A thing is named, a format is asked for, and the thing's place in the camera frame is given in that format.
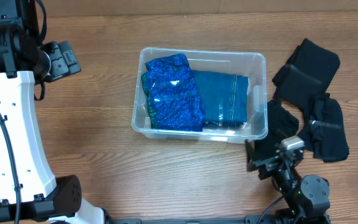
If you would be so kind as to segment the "small black garment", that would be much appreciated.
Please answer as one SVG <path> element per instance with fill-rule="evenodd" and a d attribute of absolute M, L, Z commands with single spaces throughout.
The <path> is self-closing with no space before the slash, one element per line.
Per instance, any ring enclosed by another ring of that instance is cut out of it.
<path fill-rule="evenodd" d="M 265 138 L 254 142 L 257 158 L 265 160 L 276 155 L 282 140 L 298 132 L 299 120 L 282 107 L 281 100 L 267 103 L 268 133 Z"/>

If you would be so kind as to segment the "blue denim jeans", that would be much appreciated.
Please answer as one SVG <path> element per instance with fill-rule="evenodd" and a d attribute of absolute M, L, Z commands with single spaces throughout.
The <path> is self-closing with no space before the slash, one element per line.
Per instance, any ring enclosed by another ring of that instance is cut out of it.
<path fill-rule="evenodd" d="M 247 76 L 193 71 L 206 127 L 239 127 L 247 122 Z"/>

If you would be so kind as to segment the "sparkly blue sequin garment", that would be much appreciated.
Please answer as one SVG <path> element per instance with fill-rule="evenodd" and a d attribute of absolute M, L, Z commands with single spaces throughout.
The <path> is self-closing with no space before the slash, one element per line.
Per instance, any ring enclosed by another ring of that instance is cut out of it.
<path fill-rule="evenodd" d="M 151 128 L 201 132 L 204 107 L 184 54 L 155 58 L 141 75 Z"/>

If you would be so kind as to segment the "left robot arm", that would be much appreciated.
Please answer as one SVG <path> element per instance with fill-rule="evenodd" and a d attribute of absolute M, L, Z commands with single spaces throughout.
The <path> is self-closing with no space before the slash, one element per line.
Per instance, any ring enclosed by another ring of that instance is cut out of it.
<path fill-rule="evenodd" d="M 35 112 L 44 96 L 35 87 L 81 68 L 69 42 L 45 42 L 43 8 L 41 0 L 0 0 L 0 223 L 108 224 L 77 176 L 56 177 L 44 153 Z"/>

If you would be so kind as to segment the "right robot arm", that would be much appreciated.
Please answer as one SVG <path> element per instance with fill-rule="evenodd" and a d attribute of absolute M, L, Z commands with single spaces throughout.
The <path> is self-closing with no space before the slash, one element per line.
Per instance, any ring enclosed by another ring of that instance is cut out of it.
<path fill-rule="evenodd" d="M 298 136 L 281 141 L 275 155 L 259 159 L 250 141 L 245 142 L 247 171 L 271 179 L 282 195 L 261 215 L 247 215 L 245 223 L 330 223 L 329 182 L 318 175 L 301 177 L 296 166 L 303 160 L 305 144 Z"/>

